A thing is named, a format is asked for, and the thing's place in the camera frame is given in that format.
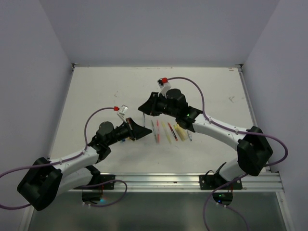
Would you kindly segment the green highlighter pen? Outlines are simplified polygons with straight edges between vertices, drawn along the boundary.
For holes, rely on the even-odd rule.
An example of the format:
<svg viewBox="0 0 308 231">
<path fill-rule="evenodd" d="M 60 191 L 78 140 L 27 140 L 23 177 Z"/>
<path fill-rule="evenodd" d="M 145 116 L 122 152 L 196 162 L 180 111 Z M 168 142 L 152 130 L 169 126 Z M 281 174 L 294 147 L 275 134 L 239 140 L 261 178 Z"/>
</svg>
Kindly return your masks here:
<svg viewBox="0 0 308 231">
<path fill-rule="evenodd" d="M 155 142 L 158 144 L 158 143 L 159 143 L 159 140 L 158 140 L 158 135 L 157 135 L 157 131 L 156 131 L 156 128 L 155 128 L 154 122 L 153 122 L 153 121 L 151 121 L 151 124 L 152 124 L 152 130 L 153 130 L 153 134 L 154 134 Z"/>
</svg>

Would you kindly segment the dark red pen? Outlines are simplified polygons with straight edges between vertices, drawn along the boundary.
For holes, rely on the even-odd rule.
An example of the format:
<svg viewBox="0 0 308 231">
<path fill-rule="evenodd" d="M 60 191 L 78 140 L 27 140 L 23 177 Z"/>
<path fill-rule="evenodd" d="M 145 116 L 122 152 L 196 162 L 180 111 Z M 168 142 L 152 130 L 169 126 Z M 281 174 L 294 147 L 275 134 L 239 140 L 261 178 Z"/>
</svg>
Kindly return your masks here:
<svg viewBox="0 0 308 231">
<path fill-rule="evenodd" d="M 168 124 L 168 127 L 170 128 L 171 134 L 174 137 L 175 141 L 178 141 L 178 138 L 177 138 L 177 136 L 176 136 L 176 134 L 174 132 L 174 129 L 172 128 L 171 124 L 169 122 L 167 124 Z"/>
</svg>

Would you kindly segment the pink highlighter pen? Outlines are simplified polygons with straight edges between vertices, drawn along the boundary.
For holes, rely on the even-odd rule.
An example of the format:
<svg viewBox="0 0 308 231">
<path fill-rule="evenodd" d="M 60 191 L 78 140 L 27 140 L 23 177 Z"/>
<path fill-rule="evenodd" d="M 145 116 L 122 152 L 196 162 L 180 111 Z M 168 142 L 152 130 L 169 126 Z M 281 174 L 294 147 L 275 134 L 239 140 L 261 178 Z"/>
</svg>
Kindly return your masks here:
<svg viewBox="0 0 308 231">
<path fill-rule="evenodd" d="M 157 143 L 160 143 L 160 124 L 158 119 L 156 120 L 156 136 L 157 136 Z"/>
</svg>

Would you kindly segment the thin yellow highlighter pen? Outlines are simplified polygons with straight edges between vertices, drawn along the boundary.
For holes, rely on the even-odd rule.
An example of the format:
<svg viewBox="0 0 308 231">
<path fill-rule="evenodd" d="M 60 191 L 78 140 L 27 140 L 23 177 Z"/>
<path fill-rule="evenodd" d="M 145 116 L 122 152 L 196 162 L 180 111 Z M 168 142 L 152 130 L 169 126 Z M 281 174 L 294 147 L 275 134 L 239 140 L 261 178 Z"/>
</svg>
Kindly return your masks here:
<svg viewBox="0 0 308 231">
<path fill-rule="evenodd" d="M 177 134 L 180 136 L 180 130 L 179 127 L 177 125 L 174 125 L 174 129 L 177 132 Z"/>
</svg>

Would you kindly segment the yellow marker with blue cap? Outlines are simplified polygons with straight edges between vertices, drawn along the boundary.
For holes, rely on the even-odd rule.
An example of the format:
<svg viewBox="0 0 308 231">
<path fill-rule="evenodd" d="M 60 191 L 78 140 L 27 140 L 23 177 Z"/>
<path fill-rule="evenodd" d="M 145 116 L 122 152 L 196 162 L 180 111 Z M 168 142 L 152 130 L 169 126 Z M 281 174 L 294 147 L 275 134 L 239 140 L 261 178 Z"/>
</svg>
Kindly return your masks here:
<svg viewBox="0 0 308 231">
<path fill-rule="evenodd" d="M 179 127 L 179 130 L 180 130 L 180 139 L 182 140 L 182 141 L 185 141 L 185 140 L 187 140 L 188 139 L 188 135 L 187 135 L 187 132 L 183 129 L 183 128 L 181 128 L 180 126 L 179 126 L 179 124 L 177 124 L 177 126 Z"/>
</svg>

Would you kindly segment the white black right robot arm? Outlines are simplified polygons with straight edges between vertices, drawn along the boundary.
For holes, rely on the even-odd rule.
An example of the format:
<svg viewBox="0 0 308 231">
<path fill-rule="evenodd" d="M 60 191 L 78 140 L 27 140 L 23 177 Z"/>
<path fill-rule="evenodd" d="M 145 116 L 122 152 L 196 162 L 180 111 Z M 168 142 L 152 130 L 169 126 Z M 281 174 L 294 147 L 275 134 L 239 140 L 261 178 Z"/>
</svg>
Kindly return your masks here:
<svg viewBox="0 0 308 231">
<path fill-rule="evenodd" d="M 244 134 L 227 124 L 220 128 L 211 118 L 205 119 L 201 110 L 189 106 L 179 89 L 168 90 L 165 96 L 152 92 L 138 110 L 149 116 L 174 117 L 181 128 L 210 136 L 233 148 L 237 157 L 222 164 L 214 174 L 214 183 L 220 189 L 227 188 L 241 175 L 258 176 L 273 153 L 260 128 L 253 126 Z"/>
</svg>

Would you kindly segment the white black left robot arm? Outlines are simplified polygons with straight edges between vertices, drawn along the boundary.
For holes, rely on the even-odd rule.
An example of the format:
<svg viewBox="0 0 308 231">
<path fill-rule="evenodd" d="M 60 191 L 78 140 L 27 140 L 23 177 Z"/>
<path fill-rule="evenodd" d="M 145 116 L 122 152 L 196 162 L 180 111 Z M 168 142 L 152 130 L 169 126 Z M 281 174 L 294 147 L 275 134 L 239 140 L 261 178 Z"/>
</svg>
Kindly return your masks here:
<svg viewBox="0 0 308 231">
<path fill-rule="evenodd" d="M 111 153 L 111 145 L 127 138 L 139 140 L 151 133 L 150 129 L 136 124 L 130 117 L 118 127 L 103 122 L 81 154 L 68 155 L 64 160 L 37 159 L 18 184 L 17 191 L 37 211 L 41 211 L 56 196 L 70 189 L 95 189 L 102 183 L 110 186 L 115 177 L 104 178 L 95 164 Z"/>
</svg>

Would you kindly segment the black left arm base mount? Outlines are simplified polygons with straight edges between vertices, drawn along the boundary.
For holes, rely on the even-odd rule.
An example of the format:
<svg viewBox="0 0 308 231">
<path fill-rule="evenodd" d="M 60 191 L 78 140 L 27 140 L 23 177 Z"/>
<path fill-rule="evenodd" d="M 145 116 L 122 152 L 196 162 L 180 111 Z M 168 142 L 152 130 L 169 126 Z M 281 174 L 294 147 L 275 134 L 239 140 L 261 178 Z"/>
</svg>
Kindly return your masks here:
<svg viewBox="0 0 308 231">
<path fill-rule="evenodd" d="M 88 185 L 76 187 L 75 189 L 82 190 L 81 199 L 84 203 L 97 205 L 98 203 L 104 203 L 103 191 L 113 190 L 114 182 L 106 183 L 107 181 L 115 180 L 116 176 L 112 174 L 100 174 L 94 176 L 94 179 L 90 181 Z"/>
</svg>

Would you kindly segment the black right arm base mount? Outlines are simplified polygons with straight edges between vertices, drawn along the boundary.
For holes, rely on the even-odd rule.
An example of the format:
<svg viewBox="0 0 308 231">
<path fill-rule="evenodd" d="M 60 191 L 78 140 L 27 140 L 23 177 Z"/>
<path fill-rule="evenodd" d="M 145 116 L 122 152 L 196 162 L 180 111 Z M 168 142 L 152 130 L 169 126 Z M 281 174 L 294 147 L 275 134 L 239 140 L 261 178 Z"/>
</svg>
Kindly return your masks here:
<svg viewBox="0 0 308 231">
<path fill-rule="evenodd" d="M 227 181 L 219 175 L 220 170 L 226 164 L 223 163 L 216 172 L 209 170 L 205 174 L 199 175 L 199 184 L 201 190 L 214 190 L 217 187 L 225 184 Z M 242 190 L 242 181 L 238 180 L 235 183 L 229 184 L 228 186 L 222 188 L 227 190 L 226 192 L 215 192 L 212 197 L 216 203 L 228 206 L 233 201 L 233 190 Z"/>
</svg>

